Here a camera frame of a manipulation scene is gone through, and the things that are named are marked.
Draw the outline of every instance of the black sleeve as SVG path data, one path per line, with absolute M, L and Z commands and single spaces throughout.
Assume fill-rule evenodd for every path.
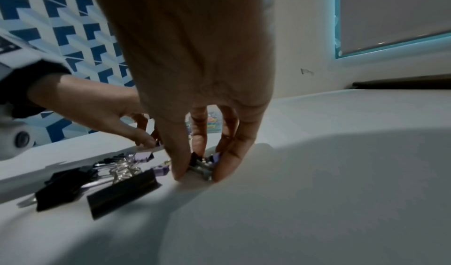
M 70 70 L 61 64 L 43 60 L 15 69 L 8 77 L 0 81 L 0 104 L 13 105 L 13 118 L 26 118 L 39 114 L 45 108 L 28 99 L 28 88 L 42 77 L 55 73 L 70 74 Z

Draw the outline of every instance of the white table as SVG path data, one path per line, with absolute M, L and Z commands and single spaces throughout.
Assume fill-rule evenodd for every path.
M 130 146 L 96 133 L 32 149 L 0 163 L 0 192 Z M 41 213 L 18 209 L 23 198 L 1 204 L 0 264 L 451 264 L 450 150 L 450 92 L 277 100 L 221 183 L 168 175 L 97 221 L 86 197 Z

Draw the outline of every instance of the sleeve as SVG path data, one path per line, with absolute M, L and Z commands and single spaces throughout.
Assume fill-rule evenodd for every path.
M 28 99 L 27 91 L 30 86 L 46 75 L 55 73 L 70 74 L 71 71 L 61 63 L 44 60 L 44 58 L 12 68 L 11 65 L 17 59 L 20 58 L 17 58 L 17 56 L 0 58 L 0 65 L 9 68 L 6 77 L 0 80 L 0 104 L 9 103 L 12 105 L 11 115 L 13 118 L 26 118 L 45 110 L 45 108 L 34 104 Z

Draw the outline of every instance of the hand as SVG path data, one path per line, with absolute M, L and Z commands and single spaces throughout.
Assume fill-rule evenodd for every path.
M 71 75 L 47 75 L 27 92 L 33 103 L 91 129 L 126 137 L 148 148 L 155 140 L 146 132 L 147 118 L 134 88 L 114 86 Z M 131 117 L 137 128 L 120 120 Z
M 207 105 L 224 118 L 215 181 L 255 142 L 274 85 L 273 0 L 97 0 L 113 25 L 175 179 L 207 143 Z

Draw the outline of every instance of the geometric pattern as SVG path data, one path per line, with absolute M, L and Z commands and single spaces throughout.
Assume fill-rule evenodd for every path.
M 116 37 L 95 0 L 0 0 L 0 32 L 63 57 L 76 77 L 134 86 Z M 93 132 L 52 112 L 23 121 L 33 127 L 37 145 Z

